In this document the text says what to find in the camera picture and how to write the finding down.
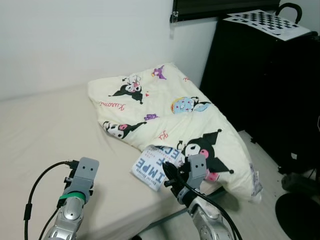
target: black cabinet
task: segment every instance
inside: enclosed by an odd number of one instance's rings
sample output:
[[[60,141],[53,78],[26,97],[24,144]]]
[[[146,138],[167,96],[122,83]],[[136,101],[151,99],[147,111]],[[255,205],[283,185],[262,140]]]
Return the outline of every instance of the black cabinet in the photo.
[[[200,90],[284,172],[303,172],[320,161],[319,66],[316,32],[284,42],[221,18]]]

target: white bed sheet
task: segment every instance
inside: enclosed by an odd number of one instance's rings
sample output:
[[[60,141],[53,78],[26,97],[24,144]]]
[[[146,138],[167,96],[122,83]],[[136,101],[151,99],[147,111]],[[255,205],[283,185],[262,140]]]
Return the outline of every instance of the white bed sheet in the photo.
[[[1,238],[23,239],[32,184],[49,165],[89,157],[100,162],[78,239],[126,240],[179,205],[169,189],[155,192],[130,169],[140,152],[109,137],[97,123],[87,85],[0,102]],[[50,171],[33,196],[29,239],[38,239],[64,189],[67,167]],[[204,183],[211,193],[219,186]]]

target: gray floor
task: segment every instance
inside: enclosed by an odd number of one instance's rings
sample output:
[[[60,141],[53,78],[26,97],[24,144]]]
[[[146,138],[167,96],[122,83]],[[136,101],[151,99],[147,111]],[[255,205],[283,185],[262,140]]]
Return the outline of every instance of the gray floor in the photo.
[[[278,224],[275,205],[285,193],[277,164],[258,145],[250,142],[244,131],[239,133],[247,145],[263,186],[262,202],[252,204],[226,193],[217,202],[229,213],[244,240],[290,240]],[[197,229],[187,213],[175,216],[140,234],[143,240],[199,240]]]

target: white wall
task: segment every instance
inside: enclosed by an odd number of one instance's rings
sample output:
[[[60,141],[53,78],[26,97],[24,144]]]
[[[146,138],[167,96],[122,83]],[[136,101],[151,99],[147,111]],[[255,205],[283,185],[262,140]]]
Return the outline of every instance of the white wall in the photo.
[[[320,33],[320,0],[281,0],[280,2],[280,4],[285,3],[298,4],[302,8],[299,25]],[[281,11],[280,16],[295,21],[297,11],[287,7]]]
[[[200,85],[216,22],[172,0],[0,0],[0,100],[175,64]]]

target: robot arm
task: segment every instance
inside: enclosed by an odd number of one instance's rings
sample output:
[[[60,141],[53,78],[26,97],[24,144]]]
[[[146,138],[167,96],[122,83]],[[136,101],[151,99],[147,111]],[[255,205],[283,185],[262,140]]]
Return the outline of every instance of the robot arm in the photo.
[[[179,180],[179,177],[181,177],[191,188],[198,191],[206,176],[205,157],[203,155],[192,155],[186,158],[185,164],[182,166],[181,176],[178,176],[178,169],[172,163],[164,162],[162,166],[169,179],[164,182],[164,186],[172,186],[170,190],[178,202],[186,205],[193,224],[199,232],[200,239],[233,240],[229,229],[223,222],[221,212],[211,203],[190,191]]]
[[[58,214],[54,225],[44,239],[75,240],[76,233],[84,219],[84,205],[93,194],[91,188],[99,167],[99,162],[82,157],[75,169],[66,177],[63,195],[59,198]]]

